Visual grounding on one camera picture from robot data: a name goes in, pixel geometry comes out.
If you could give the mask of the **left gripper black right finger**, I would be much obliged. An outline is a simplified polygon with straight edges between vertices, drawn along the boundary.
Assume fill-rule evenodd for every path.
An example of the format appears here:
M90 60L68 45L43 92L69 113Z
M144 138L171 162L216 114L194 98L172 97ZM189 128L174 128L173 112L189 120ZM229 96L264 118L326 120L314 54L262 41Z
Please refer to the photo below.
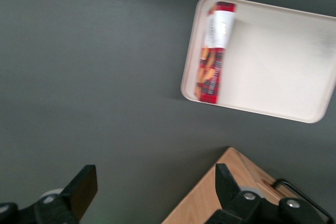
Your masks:
M285 179L284 185L299 198L284 197L275 205L251 190L241 190L226 164L215 165L215 189L221 204L207 223L328 223L328 212Z

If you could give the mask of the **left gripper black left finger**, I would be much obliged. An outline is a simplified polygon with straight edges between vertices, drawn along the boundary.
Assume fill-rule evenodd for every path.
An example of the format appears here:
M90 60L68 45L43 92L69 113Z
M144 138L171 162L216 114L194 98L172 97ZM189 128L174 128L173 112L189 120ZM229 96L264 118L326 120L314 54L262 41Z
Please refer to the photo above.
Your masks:
M79 223L97 191L96 166L86 165L65 188L44 193L24 209L1 203L1 223Z

